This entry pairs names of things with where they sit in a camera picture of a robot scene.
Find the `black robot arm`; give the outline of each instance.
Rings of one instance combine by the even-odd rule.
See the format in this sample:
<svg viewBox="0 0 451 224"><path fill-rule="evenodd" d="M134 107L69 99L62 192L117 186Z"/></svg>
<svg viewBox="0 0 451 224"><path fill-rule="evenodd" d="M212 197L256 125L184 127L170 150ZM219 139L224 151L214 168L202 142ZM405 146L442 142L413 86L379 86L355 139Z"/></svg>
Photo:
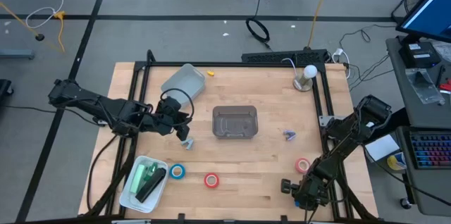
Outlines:
<svg viewBox="0 0 451 224"><path fill-rule="evenodd" d="M173 130L185 140L192 115L180 112L181 105L174 98L166 97L158 102L154 113L151 104L124 99L110 99L81 88L72 80L56 80L49 94L49 103L56 108L76 107L94 116L94 120L108 123L113 133L133 137L138 132L157 132L167 135Z"/></svg>
<svg viewBox="0 0 451 224"><path fill-rule="evenodd" d="M322 129L323 139L331 139L335 147L317 158L298 185L282 179L281 191L291 193L302 209L312 211L330 202L328 189L337 181L344 198L349 200L362 219L376 219L360 203L339 173L342 163L358 146L368 144L377 129L385 127L391 107L373 96L363 98L354 113L343 120L331 119Z"/></svg>

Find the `blue monitor screen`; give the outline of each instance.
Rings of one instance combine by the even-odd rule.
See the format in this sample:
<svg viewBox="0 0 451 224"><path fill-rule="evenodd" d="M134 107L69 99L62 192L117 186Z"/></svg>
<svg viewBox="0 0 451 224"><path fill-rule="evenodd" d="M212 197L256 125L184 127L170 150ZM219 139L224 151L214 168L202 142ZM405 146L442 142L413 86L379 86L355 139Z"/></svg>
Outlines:
<svg viewBox="0 0 451 224"><path fill-rule="evenodd" d="M451 42L451 0L424 0L401 26Z"/></svg>

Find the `small purple object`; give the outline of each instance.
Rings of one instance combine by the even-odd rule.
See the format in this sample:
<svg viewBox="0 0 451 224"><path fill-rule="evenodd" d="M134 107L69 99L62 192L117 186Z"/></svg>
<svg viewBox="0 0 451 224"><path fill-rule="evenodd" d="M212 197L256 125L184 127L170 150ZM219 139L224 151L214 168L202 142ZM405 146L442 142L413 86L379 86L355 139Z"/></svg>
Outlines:
<svg viewBox="0 0 451 224"><path fill-rule="evenodd" d="M293 130L284 130L283 134L285 135L287 141L291 141L292 139L296 138L296 132Z"/></svg>

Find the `gray plastic container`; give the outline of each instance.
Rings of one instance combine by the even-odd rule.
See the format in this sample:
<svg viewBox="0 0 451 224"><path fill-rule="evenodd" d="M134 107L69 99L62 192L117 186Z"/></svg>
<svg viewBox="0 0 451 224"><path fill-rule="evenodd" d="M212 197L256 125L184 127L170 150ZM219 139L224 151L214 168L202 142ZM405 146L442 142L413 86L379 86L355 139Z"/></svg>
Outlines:
<svg viewBox="0 0 451 224"><path fill-rule="evenodd" d="M254 106L213 108L213 134L219 139L251 139L259 131Z"/></svg>
<svg viewBox="0 0 451 224"><path fill-rule="evenodd" d="M186 63L162 84L161 91L164 92L170 88L181 89L191 97L191 100L194 100L205 88L205 76L194 66ZM182 108L190 103L190 100L180 91L169 91L166 94L176 99L182 105Z"/></svg>

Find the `yellow cable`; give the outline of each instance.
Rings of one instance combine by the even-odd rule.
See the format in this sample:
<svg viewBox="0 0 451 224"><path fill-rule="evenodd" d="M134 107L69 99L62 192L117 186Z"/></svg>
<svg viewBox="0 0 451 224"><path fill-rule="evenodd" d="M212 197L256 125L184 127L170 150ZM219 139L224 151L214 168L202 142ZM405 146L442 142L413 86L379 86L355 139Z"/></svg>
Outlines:
<svg viewBox="0 0 451 224"><path fill-rule="evenodd" d="M19 23L22 23L22 25L24 25L29 31L31 31L36 37L39 35L38 32L36 32L36 30L33 30L32 28L29 28L19 17L17 17L17 15L15 13L13 13L11 10L9 10L8 7L5 6L5 4L0 2L0 6L2 6L3 8L5 8L6 12L8 12L10 15L12 15L16 20L19 21Z"/></svg>
<svg viewBox="0 0 451 224"><path fill-rule="evenodd" d="M318 7L316 7L315 16L313 17L313 23L311 24L310 38L309 38L309 42L307 43L307 47L310 47L311 40L313 39L313 31L315 29L316 17L318 17L319 9L320 9L322 3L323 3L323 0L319 0Z"/></svg>
<svg viewBox="0 0 451 224"><path fill-rule="evenodd" d="M64 45L63 42L61 41L61 35L63 34L63 28L64 28L64 20L63 20L63 16L66 12L64 11L60 11L58 13L55 13L54 17L58 18L61 21L61 29L59 30L59 34L58 34L58 42L59 45L61 46L61 49L63 50L63 53L66 52L66 50L64 49Z"/></svg>
<svg viewBox="0 0 451 224"><path fill-rule="evenodd" d="M0 6L1 7L3 7L5 10L6 10L6 12L8 12L10 15L12 15L16 20L18 20L19 21L19 23L21 23L27 30L29 30L29 31L31 31L31 33L33 33L33 35L35 36L35 37L37 37L37 36L39 36L39 33L38 32L36 32L36 30L33 30L32 28L30 28L30 27L28 27L13 11L11 11L11 10L9 10L9 8L5 5L5 4L3 4L2 2L0 2ZM64 53L65 52L65 50L64 50L64 46L63 46L63 44L61 43L61 40L60 40L60 36L61 36L61 34L62 34L62 32L63 32L63 25L62 25L62 23L63 23L63 19L62 19L62 15L64 14L64 11L62 11L62 14L61 14L61 31L60 31L60 33L59 33L59 36L58 36L58 40L60 41L60 45L61 45L61 48L62 48L62 52ZM45 44L47 44L50 48L52 48L52 49L54 49L54 50L56 50L57 52L61 52L61 49L59 49L58 47L56 47L54 44L52 44L51 42L48 42L47 40L44 40L44 43Z"/></svg>

